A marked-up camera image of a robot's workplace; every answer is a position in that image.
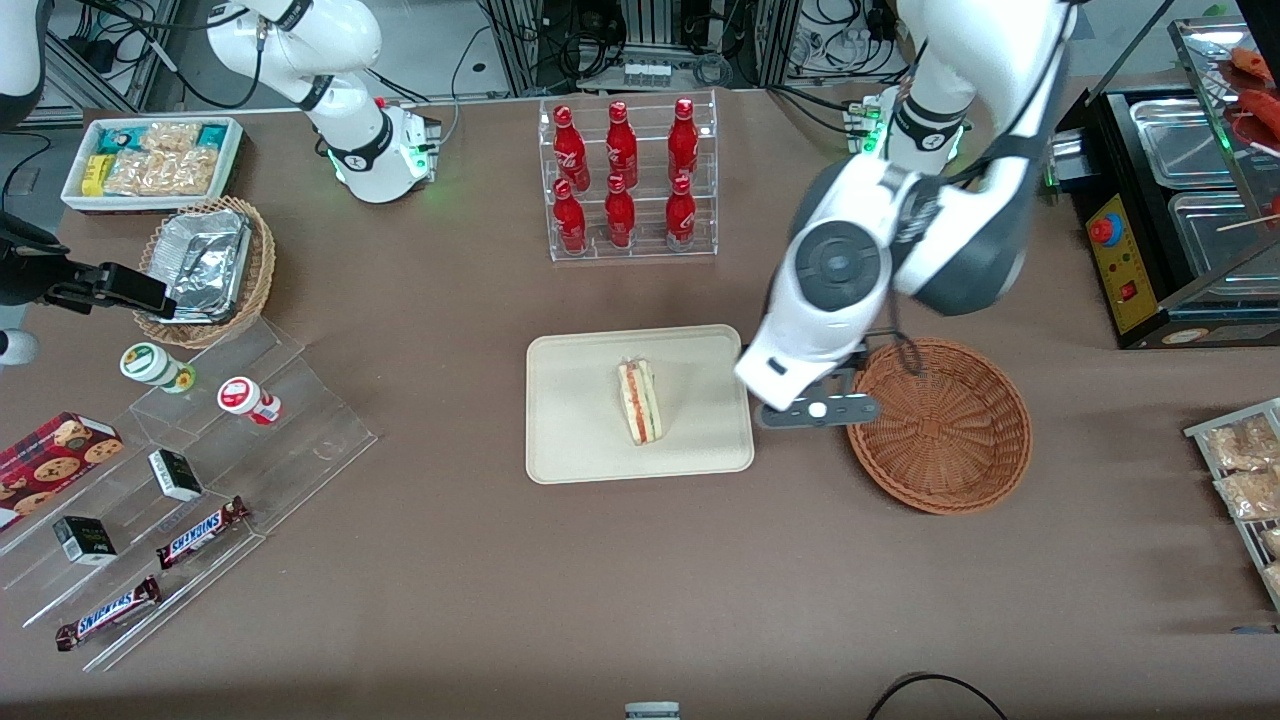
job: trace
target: stainless steel tray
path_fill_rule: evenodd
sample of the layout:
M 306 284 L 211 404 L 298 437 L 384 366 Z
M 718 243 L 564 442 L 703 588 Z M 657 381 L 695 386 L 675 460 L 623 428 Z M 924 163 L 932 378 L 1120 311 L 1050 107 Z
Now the stainless steel tray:
M 1169 201 L 1178 224 L 1178 237 L 1197 275 L 1203 275 L 1258 241 L 1260 225 L 1217 232 L 1217 228 L 1249 219 L 1238 192 L 1181 192 Z M 1280 252 L 1267 252 L 1212 287 L 1215 295 L 1280 293 Z
M 1156 182 L 1171 190 L 1234 187 L 1199 102 L 1144 100 L 1129 108 L 1129 115 Z

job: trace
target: small white box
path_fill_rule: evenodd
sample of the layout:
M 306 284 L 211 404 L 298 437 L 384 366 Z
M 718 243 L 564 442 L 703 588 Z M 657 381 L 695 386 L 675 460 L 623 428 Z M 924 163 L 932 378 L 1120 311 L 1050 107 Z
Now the small white box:
M 218 150 L 218 164 L 214 165 L 214 179 L 209 183 L 209 192 L 204 195 L 168 195 L 155 197 L 128 197 L 128 196 L 88 196 L 81 192 L 81 181 L 84 179 L 84 167 L 88 159 L 95 155 L 99 140 L 105 131 L 120 128 L 133 128 L 154 122 L 174 123 L 200 123 L 202 126 L 225 126 L 227 135 L 223 145 Z M 236 152 L 239 151 L 243 129 L 234 119 L 225 115 L 159 115 L 111 118 L 93 120 L 84 128 L 84 137 L 81 138 L 79 150 L 76 151 L 76 160 L 67 173 L 67 182 L 63 183 L 63 202 L 68 208 L 82 213 L 138 213 L 147 210 L 177 210 L 195 205 L 205 200 L 216 200 L 227 190 L 227 181 L 230 179 L 232 167 L 236 164 Z

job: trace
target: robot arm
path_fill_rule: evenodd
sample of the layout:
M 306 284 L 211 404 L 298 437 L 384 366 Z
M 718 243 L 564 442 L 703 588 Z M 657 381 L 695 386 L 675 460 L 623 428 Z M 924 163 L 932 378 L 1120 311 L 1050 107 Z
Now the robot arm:
M 1074 3 L 902 0 L 899 8 L 927 45 L 895 115 L 890 160 L 854 156 L 814 181 L 769 311 L 735 368 L 777 410 L 861 345 L 891 287 L 959 315 L 993 304 L 1021 269 Z M 975 95 L 1000 135 L 974 165 L 979 190 L 969 192 L 936 173 Z

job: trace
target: snickers bar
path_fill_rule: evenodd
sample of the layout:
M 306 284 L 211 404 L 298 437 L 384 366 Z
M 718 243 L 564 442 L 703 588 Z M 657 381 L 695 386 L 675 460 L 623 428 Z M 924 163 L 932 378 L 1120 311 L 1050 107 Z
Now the snickers bar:
M 178 536 L 178 539 L 157 550 L 156 555 L 160 557 L 160 569 L 168 570 L 173 568 L 246 515 L 248 515 L 248 509 L 244 507 L 244 502 L 237 495 L 230 502 L 219 507 L 218 512 L 205 518 L 198 525 Z
M 156 583 L 155 577 L 147 575 L 147 579 L 142 580 L 141 585 L 99 607 L 92 615 L 81 618 L 79 623 L 70 623 L 58 628 L 58 637 L 55 638 L 58 650 L 67 652 L 84 642 L 84 638 L 88 635 L 111 623 L 120 621 L 125 615 L 152 602 L 156 605 L 160 603 L 160 585 Z

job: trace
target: red bottle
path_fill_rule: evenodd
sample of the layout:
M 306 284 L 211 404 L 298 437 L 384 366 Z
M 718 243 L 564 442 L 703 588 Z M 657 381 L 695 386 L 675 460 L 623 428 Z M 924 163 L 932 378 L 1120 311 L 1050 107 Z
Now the red bottle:
M 681 174 L 694 177 L 698 169 L 698 126 L 694 124 L 694 101 L 676 100 L 676 122 L 667 136 L 667 174 L 675 182 Z
M 636 131 L 627 122 L 627 104 L 621 100 L 609 104 L 609 135 L 604 138 L 609 152 L 609 172 L 621 173 L 627 187 L 640 182 L 640 161 L 636 152 Z
M 556 204 L 552 205 L 552 214 L 556 215 L 556 231 L 561 236 L 561 245 L 570 255 L 586 252 L 586 215 L 582 214 L 582 205 L 573 197 L 573 187 L 564 178 L 556 178 L 552 186 L 556 191 Z
M 627 192 L 627 183 L 621 173 L 609 176 L 609 196 L 604 199 L 604 215 L 609 219 L 609 242 L 614 247 L 631 247 L 631 237 L 636 229 L 636 204 Z
M 689 176 L 680 176 L 671 183 L 667 199 L 667 247 L 684 252 L 694 243 L 694 214 L 698 205 L 689 195 Z
M 573 113 L 564 105 L 558 105 L 552 117 L 556 119 L 556 164 L 559 165 L 561 176 L 568 178 L 576 191 L 586 192 L 591 187 L 591 173 L 586 169 L 582 133 L 573 127 Z

